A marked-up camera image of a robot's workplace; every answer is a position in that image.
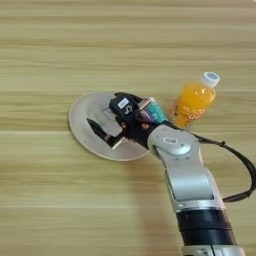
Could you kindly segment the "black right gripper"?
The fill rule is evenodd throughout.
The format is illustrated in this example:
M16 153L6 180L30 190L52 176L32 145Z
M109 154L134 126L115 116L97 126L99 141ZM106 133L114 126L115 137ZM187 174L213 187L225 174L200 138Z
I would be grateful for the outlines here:
M148 149L148 137L159 126L159 123L150 121L142 114L150 100L126 92L116 92L114 95L116 97L111 100L111 111L122 128L122 135ZM92 119L87 119L87 122L93 132L105 142L110 143L114 139Z

